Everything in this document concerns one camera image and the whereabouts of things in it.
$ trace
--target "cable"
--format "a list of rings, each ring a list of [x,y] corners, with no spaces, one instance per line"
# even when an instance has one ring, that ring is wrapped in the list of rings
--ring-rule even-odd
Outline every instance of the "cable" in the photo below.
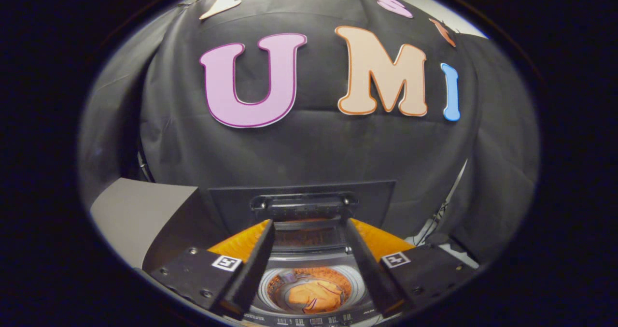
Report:
[[[446,203],[446,202],[445,202],[444,204],[442,204],[442,207],[440,208],[440,210],[438,210],[438,211],[435,213],[435,215],[433,216],[433,219],[431,220],[430,225],[427,227],[427,230],[425,231],[425,233],[423,234],[423,236],[421,236],[421,240],[420,240],[418,243],[414,243],[414,246],[419,245],[419,243],[423,242],[423,241],[424,241],[424,239],[425,239],[426,237],[428,237],[428,235],[430,235],[430,234],[431,234],[431,233],[430,233],[430,234],[427,234],[427,233],[428,233],[428,232],[429,232],[429,230],[431,229],[431,226],[433,226],[433,224],[434,224],[435,220],[437,219],[438,215],[440,215],[440,212],[444,212],[444,211],[446,211],[446,206],[447,206],[447,205],[448,205],[448,203]]]

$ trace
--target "gray panel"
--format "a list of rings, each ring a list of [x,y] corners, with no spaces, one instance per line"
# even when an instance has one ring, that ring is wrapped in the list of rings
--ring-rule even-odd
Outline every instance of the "gray panel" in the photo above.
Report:
[[[146,251],[197,187],[118,179],[90,212],[103,237],[130,266],[141,268]]]

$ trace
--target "pink letter u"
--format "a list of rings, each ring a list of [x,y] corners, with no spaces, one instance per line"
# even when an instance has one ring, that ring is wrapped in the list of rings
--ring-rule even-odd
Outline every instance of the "pink letter u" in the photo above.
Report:
[[[268,51],[270,90],[264,100],[253,104],[238,99],[234,81],[236,58],[245,46],[231,43],[206,52],[199,62],[204,66],[210,114],[235,128],[265,127],[283,118],[296,99],[296,51],[305,43],[307,37],[302,34],[271,35],[258,42]]]

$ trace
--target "orange cloth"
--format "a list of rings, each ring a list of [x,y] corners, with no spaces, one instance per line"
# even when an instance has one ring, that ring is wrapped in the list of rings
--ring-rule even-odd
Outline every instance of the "orange cloth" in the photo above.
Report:
[[[331,312],[341,306],[341,292],[337,285],[317,280],[292,287],[288,301],[305,304],[305,313]]]

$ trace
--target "washing machine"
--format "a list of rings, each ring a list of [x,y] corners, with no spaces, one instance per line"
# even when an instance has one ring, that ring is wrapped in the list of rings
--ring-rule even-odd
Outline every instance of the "washing machine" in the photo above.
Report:
[[[275,222],[271,256],[245,320],[267,326],[370,326],[374,307],[338,221]]]

